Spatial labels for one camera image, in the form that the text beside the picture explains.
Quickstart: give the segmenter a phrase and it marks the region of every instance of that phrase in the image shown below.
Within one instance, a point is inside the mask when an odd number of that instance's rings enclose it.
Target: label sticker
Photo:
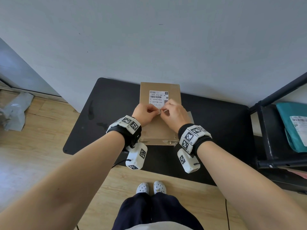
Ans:
[[[307,117],[305,116],[290,116],[290,119],[295,127],[298,135],[301,138],[304,146],[307,147]]]
[[[149,91],[149,103],[161,109],[169,100],[169,93],[167,91]]]

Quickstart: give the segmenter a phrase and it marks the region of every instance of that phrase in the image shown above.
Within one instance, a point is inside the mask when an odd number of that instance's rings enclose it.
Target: navy pants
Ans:
[[[158,192],[152,197],[137,193],[121,205],[112,230],[125,230],[139,224],[172,221],[193,230],[204,230],[187,209],[174,196]]]

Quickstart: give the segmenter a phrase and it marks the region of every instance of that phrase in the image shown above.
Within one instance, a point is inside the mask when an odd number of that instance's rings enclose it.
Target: foot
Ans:
[[[163,182],[155,181],[153,185],[154,185],[154,189],[153,189],[154,194],[156,194],[158,192],[162,192],[162,193],[166,194],[166,187],[163,184]]]
[[[136,189],[136,193],[147,193],[149,194],[149,186],[147,182],[141,183]]]

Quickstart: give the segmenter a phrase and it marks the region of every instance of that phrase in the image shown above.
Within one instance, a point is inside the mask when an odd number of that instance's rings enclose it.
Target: wooden floor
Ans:
[[[0,92],[0,107],[16,94]],[[79,114],[67,103],[35,97],[26,111],[22,131],[0,129],[0,211],[20,197],[70,155],[62,148]],[[141,182],[164,182],[204,229],[228,229],[225,199],[217,187],[123,166],[113,168],[79,222],[80,230],[111,229],[122,202],[135,194]],[[288,192],[305,210],[307,196]],[[246,229],[228,205],[231,229]]]

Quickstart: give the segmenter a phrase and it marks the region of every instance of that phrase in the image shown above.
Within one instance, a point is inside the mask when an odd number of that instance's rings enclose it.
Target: black table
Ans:
[[[63,152],[74,155],[106,133],[117,119],[132,115],[139,103],[140,85],[99,78],[88,97]],[[191,111],[195,124],[211,133],[220,147],[251,165],[255,159],[255,144],[251,117],[247,106],[181,93],[182,105]],[[215,185],[203,165],[191,174],[185,173],[177,157],[179,145],[148,145],[142,170]],[[121,152],[116,162],[127,158]]]

